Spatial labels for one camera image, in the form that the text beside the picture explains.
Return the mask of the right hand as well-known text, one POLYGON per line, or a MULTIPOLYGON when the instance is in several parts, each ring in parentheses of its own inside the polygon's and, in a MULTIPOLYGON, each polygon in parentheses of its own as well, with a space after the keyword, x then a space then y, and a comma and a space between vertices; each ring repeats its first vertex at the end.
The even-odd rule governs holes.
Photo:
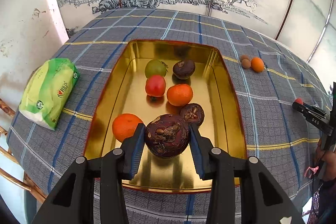
POLYGON ((322 177, 323 181, 331 181, 335 179, 336 176, 336 154, 333 151, 324 151, 321 149, 321 139, 317 144, 315 150, 314 163, 317 164, 319 160, 323 161, 326 165, 324 175, 322 177))

